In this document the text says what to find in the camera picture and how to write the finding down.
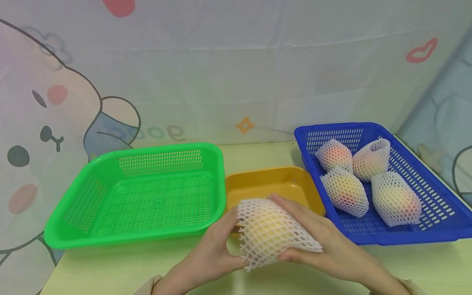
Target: fruit in foam net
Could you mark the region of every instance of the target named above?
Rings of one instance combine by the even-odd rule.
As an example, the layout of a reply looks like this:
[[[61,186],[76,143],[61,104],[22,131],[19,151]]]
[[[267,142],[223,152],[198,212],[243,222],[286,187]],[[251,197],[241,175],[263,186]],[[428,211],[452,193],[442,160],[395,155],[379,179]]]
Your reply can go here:
[[[284,230],[286,225],[283,220],[284,215],[280,211],[256,211],[253,222],[245,227],[246,234],[250,237],[247,241],[249,246],[256,253],[263,253],[268,245],[280,243],[283,240],[282,234],[293,237],[293,233]]]
[[[354,175],[335,167],[322,176],[321,181],[336,208],[358,218],[362,218],[369,210],[365,189]]]
[[[325,142],[316,152],[316,157],[326,171],[338,166],[349,173],[353,172],[351,151],[336,139]]]
[[[248,199],[238,205],[240,244],[248,271],[273,263],[288,248],[322,252],[322,247],[287,211],[272,200]]]
[[[353,156],[353,171],[361,181],[370,181],[372,177],[385,173],[388,169],[390,142],[380,138],[361,148]]]
[[[372,202],[389,227],[420,223],[421,201],[395,172],[390,171],[372,179]]]

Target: table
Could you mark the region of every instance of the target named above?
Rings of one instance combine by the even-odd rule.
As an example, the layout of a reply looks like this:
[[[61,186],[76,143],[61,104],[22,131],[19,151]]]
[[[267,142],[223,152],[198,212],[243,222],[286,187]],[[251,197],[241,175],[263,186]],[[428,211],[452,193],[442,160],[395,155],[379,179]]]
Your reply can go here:
[[[294,142],[221,146],[226,174],[269,167],[303,167]],[[42,295],[130,295],[149,277],[167,271],[196,245],[189,239],[179,244],[144,243],[67,250]],[[237,241],[228,248],[238,253]],[[469,294],[472,290],[472,239],[454,243],[402,246],[368,246],[394,275],[413,279],[428,295]],[[316,270],[288,262],[276,263],[251,273],[234,272],[196,289],[191,295],[366,295],[362,286],[330,278]]]

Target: person's left hand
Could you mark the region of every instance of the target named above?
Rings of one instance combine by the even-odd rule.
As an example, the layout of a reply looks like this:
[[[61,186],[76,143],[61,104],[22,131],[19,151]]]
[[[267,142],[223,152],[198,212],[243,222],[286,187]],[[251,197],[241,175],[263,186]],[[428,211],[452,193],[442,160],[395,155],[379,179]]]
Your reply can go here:
[[[198,245],[152,289],[152,295],[182,295],[248,265],[228,252],[226,241],[237,224],[237,207],[212,224]]]

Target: pink cheek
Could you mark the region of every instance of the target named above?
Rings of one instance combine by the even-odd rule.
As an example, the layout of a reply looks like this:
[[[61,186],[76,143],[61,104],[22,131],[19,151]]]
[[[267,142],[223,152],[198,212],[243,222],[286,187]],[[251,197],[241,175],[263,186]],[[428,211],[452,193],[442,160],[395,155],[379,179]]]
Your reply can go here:
[[[69,90],[62,85],[53,85],[49,87],[48,92],[46,93],[48,100],[55,106],[63,103],[67,96],[69,95]]]
[[[11,196],[10,202],[8,203],[8,210],[15,215],[23,213],[31,206],[36,198],[37,192],[38,187],[35,185],[28,184],[22,186]]]

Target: person's right hand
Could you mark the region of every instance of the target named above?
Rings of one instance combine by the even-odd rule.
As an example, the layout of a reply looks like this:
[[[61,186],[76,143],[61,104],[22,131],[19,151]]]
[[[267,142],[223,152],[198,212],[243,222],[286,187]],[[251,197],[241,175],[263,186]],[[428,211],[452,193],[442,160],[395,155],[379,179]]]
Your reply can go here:
[[[323,246],[321,253],[287,249],[280,254],[281,261],[305,264],[332,277],[360,283],[374,294],[409,294],[375,258],[346,238],[331,220],[282,196],[273,194],[269,198],[292,215]]]

